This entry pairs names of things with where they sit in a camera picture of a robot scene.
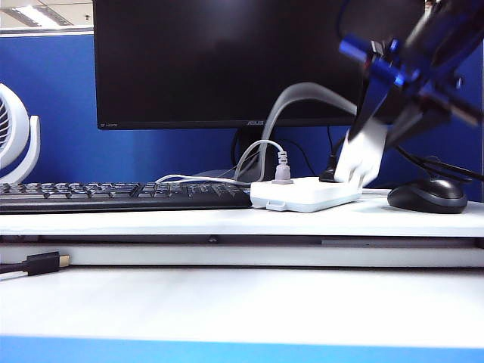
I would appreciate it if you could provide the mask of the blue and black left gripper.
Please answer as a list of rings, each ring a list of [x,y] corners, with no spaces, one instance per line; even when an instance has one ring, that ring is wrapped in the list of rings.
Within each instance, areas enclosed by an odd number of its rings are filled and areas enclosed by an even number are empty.
[[[365,41],[347,35],[340,43],[340,52],[362,65],[364,77],[358,96],[356,115],[349,129],[351,142],[370,120],[389,126],[390,118],[376,118],[375,114],[393,88],[399,89],[411,104],[392,121],[385,147],[397,147],[414,136],[449,123],[451,116],[476,125],[483,121],[483,113],[475,107],[443,90],[436,88],[437,78],[422,68],[412,68],[399,56],[398,39],[388,45]]]

